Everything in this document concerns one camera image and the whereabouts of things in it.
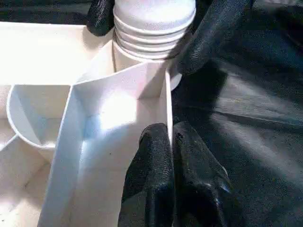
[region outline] black leather surface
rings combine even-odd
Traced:
[[[226,168],[247,226],[303,226],[302,75],[225,57],[182,79],[173,114]]]

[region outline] white plastic tray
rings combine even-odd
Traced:
[[[96,38],[83,26],[0,23],[0,31],[11,34],[6,52],[18,52],[11,40],[22,51],[44,47],[21,53],[33,62],[26,69],[11,72],[12,59],[2,59],[14,78],[0,89],[0,226],[117,226],[142,130],[163,122],[171,138],[169,62],[134,58],[112,32]]]

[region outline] glove finger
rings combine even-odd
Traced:
[[[143,130],[125,176],[118,227],[171,227],[174,208],[172,152],[167,127]]]
[[[87,15],[87,28],[96,35],[106,35],[114,26],[115,0],[93,0]]]
[[[187,48],[179,55],[181,74],[198,71],[233,36],[245,9],[252,0],[214,0]]]

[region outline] black rubber glove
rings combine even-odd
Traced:
[[[193,74],[214,57],[234,34],[245,9],[253,0],[213,0],[189,45],[177,59],[183,75]]]
[[[125,177],[118,227],[171,227],[174,175],[167,128],[143,130]]]
[[[93,0],[87,15],[87,28],[96,35],[106,35],[114,26],[115,0]]]
[[[225,169],[187,123],[174,126],[177,227],[242,227]]]

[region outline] white bottle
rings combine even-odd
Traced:
[[[116,41],[135,57],[173,58],[190,38],[195,13],[195,0],[116,0]]]

